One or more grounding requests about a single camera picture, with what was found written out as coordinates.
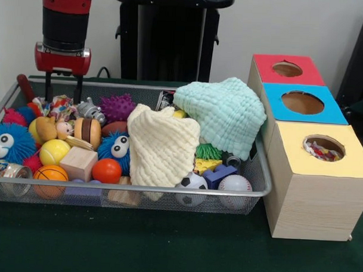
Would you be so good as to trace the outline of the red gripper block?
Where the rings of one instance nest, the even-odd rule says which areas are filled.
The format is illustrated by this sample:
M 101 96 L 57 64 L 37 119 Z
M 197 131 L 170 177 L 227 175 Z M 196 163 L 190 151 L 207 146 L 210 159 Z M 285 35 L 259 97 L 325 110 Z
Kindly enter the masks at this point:
M 91 63 L 91 50 L 84 48 L 76 52 L 56 51 L 48 48 L 42 42 L 37 42 L 34 51 L 36 68 L 40 72 L 46 72 L 45 101 L 50 102 L 53 99 L 52 73 L 61 73 L 76 76 L 73 103 L 79 104 L 82 98 L 83 76 L 87 74 Z

